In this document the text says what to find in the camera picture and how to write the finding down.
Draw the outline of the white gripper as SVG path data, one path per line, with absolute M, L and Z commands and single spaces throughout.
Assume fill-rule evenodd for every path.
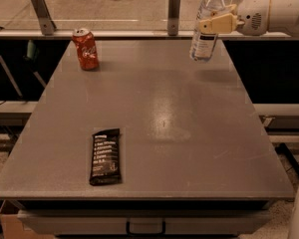
M 237 31 L 246 36 L 260 36 L 268 30 L 270 0 L 243 0 L 236 4 L 225 5 L 213 9 L 211 18 L 199 22 L 199 30 L 203 34 L 228 34 L 239 25 Z

